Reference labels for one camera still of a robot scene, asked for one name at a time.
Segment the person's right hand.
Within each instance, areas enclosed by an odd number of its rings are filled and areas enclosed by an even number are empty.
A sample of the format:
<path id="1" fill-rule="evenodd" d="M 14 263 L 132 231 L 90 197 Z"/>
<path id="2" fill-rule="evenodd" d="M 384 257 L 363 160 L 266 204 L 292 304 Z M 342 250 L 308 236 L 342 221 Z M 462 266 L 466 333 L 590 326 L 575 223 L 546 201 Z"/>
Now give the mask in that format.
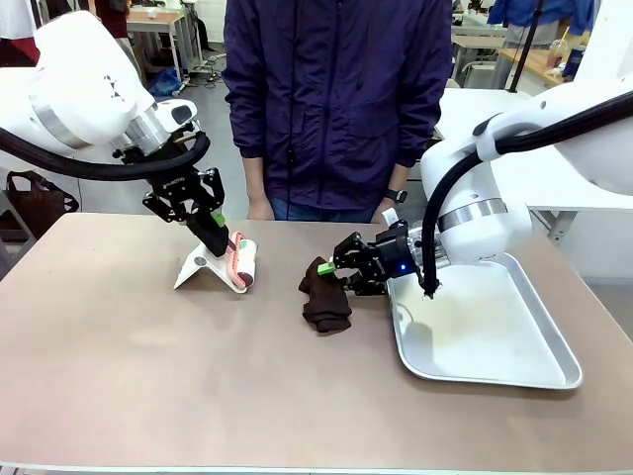
<path id="1" fill-rule="evenodd" d="M 250 200 L 247 213 L 248 220 L 274 221 L 273 209 L 267 199 Z"/>

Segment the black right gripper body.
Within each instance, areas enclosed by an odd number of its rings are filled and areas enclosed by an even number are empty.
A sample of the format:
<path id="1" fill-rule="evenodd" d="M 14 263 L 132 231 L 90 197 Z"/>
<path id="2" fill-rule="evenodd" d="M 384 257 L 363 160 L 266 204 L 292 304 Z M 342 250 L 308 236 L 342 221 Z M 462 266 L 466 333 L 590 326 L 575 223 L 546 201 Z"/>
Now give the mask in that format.
<path id="1" fill-rule="evenodd" d="M 408 225 L 391 225 L 378 233 L 370 245 L 378 252 L 385 279 L 399 278 L 419 273 L 419 266 L 409 249 Z"/>

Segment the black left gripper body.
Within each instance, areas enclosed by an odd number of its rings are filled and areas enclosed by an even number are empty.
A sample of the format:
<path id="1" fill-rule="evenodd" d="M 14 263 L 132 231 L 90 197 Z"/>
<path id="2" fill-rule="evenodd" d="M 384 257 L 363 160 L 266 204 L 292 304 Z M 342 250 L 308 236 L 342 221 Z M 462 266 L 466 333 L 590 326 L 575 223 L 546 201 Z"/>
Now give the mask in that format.
<path id="1" fill-rule="evenodd" d="M 200 171 L 194 165 L 185 165 L 147 182 L 151 190 L 142 203 L 167 223 L 187 223 L 199 210 L 220 209 L 225 200 L 222 178 L 215 167 Z"/>

